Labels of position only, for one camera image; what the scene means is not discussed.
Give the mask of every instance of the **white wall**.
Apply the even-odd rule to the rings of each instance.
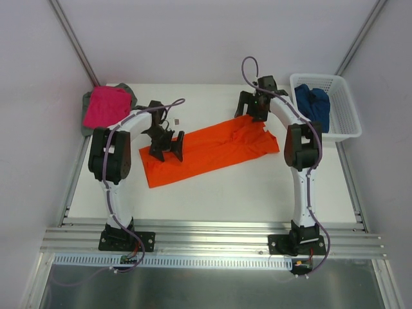
[[[335,73],[375,1],[61,4],[103,83],[242,84],[241,61],[254,55],[262,75],[286,84],[291,73]]]
[[[412,304],[412,1],[392,0],[356,54],[349,82],[363,134],[345,143],[366,219],[385,235],[405,305]]]
[[[61,210],[91,89],[46,0],[0,9],[0,308],[17,308]]]

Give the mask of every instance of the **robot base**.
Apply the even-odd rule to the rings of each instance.
[[[142,240],[145,252],[154,251],[156,237],[154,232],[137,232],[135,231],[133,224],[130,224],[127,229]],[[100,235],[98,249],[100,251],[131,252],[136,248],[136,244],[137,240],[130,234],[126,233],[122,229],[116,229],[106,224],[102,234]],[[138,246],[138,251],[142,251],[140,245]]]
[[[268,236],[268,244],[269,253],[274,256],[309,256],[310,249],[313,249],[315,256],[326,255],[326,245],[322,236],[319,236],[317,241],[294,245],[288,234],[275,234]]]

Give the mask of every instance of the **gray cloth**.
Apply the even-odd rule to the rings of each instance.
[[[125,91],[129,94],[131,94],[131,108],[133,109],[136,106],[137,103],[137,98],[135,96],[135,93],[133,92],[133,90],[126,84],[121,83],[117,86],[115,86],[115,88],[123,88],[125,89]],[[83,126],[83,120],[84,117],[86,116],[86,113],[88,111],[89,105],[90,105],[90,96],[91,96],[92,91],[87,92],[83,95],[83,104],[82,104],[82,134],[83,136],[89,136],[93,134],[93,129],[90,129],[89,127],[85,127]]]

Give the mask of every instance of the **white table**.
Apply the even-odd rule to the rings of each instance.
[[[240,85],[129,84],[138,104],[151,100],[170,104],[184,97],[186,103],[172,108],[168,119],[180,120],[175,130],[186,133],[233,118],[239,93],[251,91]],[[150,144],[146,135],[132,143],[132,168],[127,177],[127,198],[135,219],[286,222],[294,211],[294,186],[283,158],[286,129],[270,115],[270,132],[281,152],[225,167],[177,183],[149,189],[138,150]],[[322,222],[355,223],[335,144],[324,143],[323,160],[316,179],[317,217]],[[69,218],[107,218],[102,189],[88,170],[89,149],[83,162]]]

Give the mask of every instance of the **basket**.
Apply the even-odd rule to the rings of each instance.
[[[362,134],[355,104],[349,87],[342,77],[326,74],[292,74],[290,87],[295,106],[297,106],[295,88],[301,84],[308,85],[310,89],[320,88],[329,96],[330,125],[329,133],[322,133],[324,141],[341,142],[349,137],[358,137]]]

